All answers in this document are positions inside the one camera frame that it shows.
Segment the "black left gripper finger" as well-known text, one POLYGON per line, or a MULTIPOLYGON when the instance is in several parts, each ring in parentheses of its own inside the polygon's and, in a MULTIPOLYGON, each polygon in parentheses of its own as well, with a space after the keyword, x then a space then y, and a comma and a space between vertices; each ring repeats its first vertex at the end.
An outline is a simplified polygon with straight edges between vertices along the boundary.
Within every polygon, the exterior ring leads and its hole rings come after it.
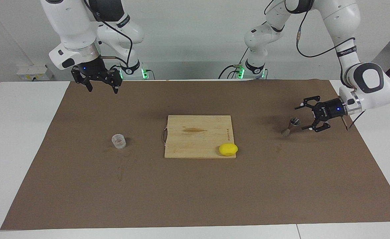
POLYGON ((330 124, 328 124, 329 119, 330 118, 325 118, 325 117, 315 118, 311 125, 303 126, 302 130, 309 129, 309 130, 313 130, 315 132, 321 132, 323 130, 329 129, 331 127, 330 124), (318 126, 318 124, 321 121, 323 122, 323 124, 321 126, 318 126))
POLYGON ((304 98, 304 100, 300 104, 300 106, 295 107, 294 109, 298 110, 298 109, 302 109, 302 108, 307 107, 307 108, 312 109, 312 111, 313 110, 319 110, 319 109, 321 109, 320 99, 321 99, 320 96, 313 96, 313 97, 304 98), (311 105, 311 104, 309 104, 309 101, 316 101, 316 104, 315 105, 311 105))

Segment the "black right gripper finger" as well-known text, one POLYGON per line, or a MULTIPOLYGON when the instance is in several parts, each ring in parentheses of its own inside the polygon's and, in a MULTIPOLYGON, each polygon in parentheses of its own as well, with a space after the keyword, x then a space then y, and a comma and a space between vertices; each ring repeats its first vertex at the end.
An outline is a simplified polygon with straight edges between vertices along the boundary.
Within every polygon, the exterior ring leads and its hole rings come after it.
POLYGON ((118 93, 119 87, 122 84, 122 74, 118 69, 107 71, 106 84, 112 87, 115 94, 118 93))
POLYGON ((72 74, 74 81, 77 84, 81 84, 81 85, 85 86, 89 92, 93 91, 93 86, 90 83, 90 78, 88 76, 82 74, 80 69, 77 66, 72 67, 71 74, 72 74))

